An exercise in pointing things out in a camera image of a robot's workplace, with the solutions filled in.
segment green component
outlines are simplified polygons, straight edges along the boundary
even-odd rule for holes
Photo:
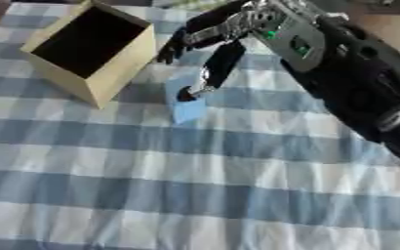
[[[267,39],[273,39],[276,36],[276,32],[275,31],[267,31],[266,32],[266,38]]]
[[[308,51],[309,48],[307,48],[306,46],[301,46],[300,48],[298,48],[299,54],[301,54],[303,57],[306,56]]]

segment open box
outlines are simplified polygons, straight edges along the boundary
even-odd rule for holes
[[[156,55],[153,25],[89,0],[22,46],[37,71],[103,108]]]

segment table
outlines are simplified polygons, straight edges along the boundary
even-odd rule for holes
[[[104,110],[18,51],[67,6],[0,21],[0,249],[400,249],[400,161],[314,101],[254,40],[208,115],[173,125],[151,63]],[[193,15],[122,7],[158,47]]]

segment robotic hand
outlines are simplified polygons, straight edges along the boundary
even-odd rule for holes
[[[345,16],[310,2],[230,2],[188,21],[157,60],[172,63],[185,50],[219,42],[239,48],[238,40],[247,35],[277,54],[301,86],[345,125],[400,157],[400,53]],[[201,88],[208,87],[202,81]]]

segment blue block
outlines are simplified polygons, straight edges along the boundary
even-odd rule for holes
[[[206,101],[204,98],[191,102],[179,102],[178,93],[186,86],[195,83],[197,71],[188,74],[175,75],[165,83],[165,96],[167,105],[171,110],[176,124],[198,119],[206,114]]]

